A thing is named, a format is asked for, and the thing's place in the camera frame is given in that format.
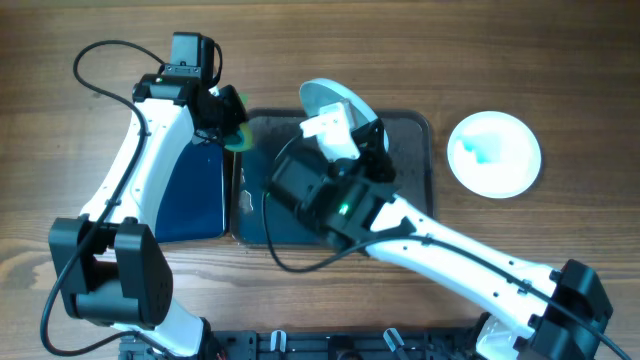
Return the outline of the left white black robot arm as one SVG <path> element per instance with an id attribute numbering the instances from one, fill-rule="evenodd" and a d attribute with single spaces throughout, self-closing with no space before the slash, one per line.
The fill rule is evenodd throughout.
<path id="1" fill-rule="evenodd" d="M 221 86 L 220 45 L 177 32 L 171 55 L 143 76 L 125 100 L 132 118 L 100 188 L 75 218 L 49 231 L 56 281 L 44 305 L 40 338 L 53 349 L 56 301 L 68 316 L 113 329 L 165 359 L 222 359 L 209 322 L 173 297 L 173 275 L 155 237 L 166 188 L 188 145 L 243 152 L 252 134 L 241 97 Z"/>

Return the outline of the small black water tray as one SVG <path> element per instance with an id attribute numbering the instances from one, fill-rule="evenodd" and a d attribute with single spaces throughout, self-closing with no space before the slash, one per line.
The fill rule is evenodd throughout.
<path id="1" fill-rule="evenodd" d="M 224 152 L 218 145 L 185 146 L 156 220 L 158 243 L 217 238 L 226 232 Z"/>

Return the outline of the large dark serving tray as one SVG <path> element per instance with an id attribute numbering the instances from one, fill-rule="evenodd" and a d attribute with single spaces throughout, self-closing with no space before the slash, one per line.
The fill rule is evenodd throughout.
<path id="1" fill-rule="evenodd" d="M 388 154 L 396 171 L 399 194 L 426 215 L 435 215 L 431 132 L 428 121 L 411 110 L 378 110 L 389 138 Z M 301 109 L 256 108 L 248 113 L 253 147 L 234 156 L 229 208 L 229 231 L 251 247 L 264 247 L 261 211 L 267 211 L 273 245 L 282 248 L 320 248 L 323 239 L 295 221 L 274 201 L 262 204 L 262 194 L 273 161 L 306 119 Z"/>

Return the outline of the green yellow sponge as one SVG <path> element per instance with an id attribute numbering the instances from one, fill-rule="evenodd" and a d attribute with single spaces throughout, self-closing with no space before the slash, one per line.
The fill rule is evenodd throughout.
<path id="1" fill-rule="evenodd" d="M 225 97 L 224 147 L 232 152 L 244 152 L 253 145 L 253 134 L 242 99 L 235 91 Z"/>

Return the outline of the white plate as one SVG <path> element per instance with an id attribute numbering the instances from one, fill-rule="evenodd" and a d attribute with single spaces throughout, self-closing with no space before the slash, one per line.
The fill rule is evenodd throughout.
<path id="1" fill-rule="evenodd" d="M 321 107 L 343 99 L 348 100 L 352 105 L 356 121 L 352 131 L 378 119 L 376 113 L 364 100 L 352 90 L 334 80 L 316 78 L 306 81 L 300 86 L 299 97 L 307 119 L 318 115 Z"/>
<path id="2" fill-rule="evenodd" d="M 523 194 L 542 171 L 542 151 L 532 130 L 500 111 L 477 112 L 458 123 L 446 157 L 465 188 L 492 199 Z"/>

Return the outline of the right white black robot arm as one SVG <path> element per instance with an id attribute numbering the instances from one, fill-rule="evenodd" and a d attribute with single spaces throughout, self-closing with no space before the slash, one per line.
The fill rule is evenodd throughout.
<path id="1" fill-rule="evenodd" d="M 485 359 L 591 359 L 610 346 L 613 307 L 596 272 L 492 249 L 420 212 L 394 186 L 381 121 L 303 127 L 277 154 L 263 196 L 326 239 L 337 258 L 362 253 L 407 268 L 480 306 L 472 340 Z"/>

